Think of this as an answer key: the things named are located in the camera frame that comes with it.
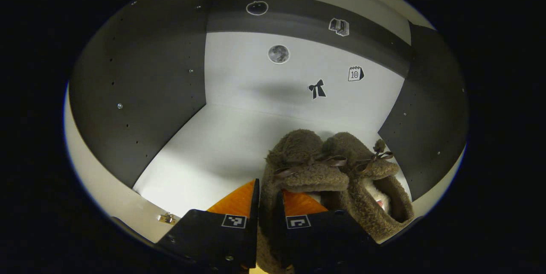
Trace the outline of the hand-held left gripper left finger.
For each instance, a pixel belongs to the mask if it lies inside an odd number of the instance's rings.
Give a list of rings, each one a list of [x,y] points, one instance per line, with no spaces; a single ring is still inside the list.
[[[249,272],[257,264],[260,181],[253,179],[208,210],[191,209],[156,243],[182,272]]]

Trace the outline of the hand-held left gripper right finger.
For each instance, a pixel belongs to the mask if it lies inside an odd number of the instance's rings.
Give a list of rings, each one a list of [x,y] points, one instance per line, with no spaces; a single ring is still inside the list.
[[[285,274],[364,274],[380,245],[347,210],[289,216],[290,199],[277,193],[273,246]]]

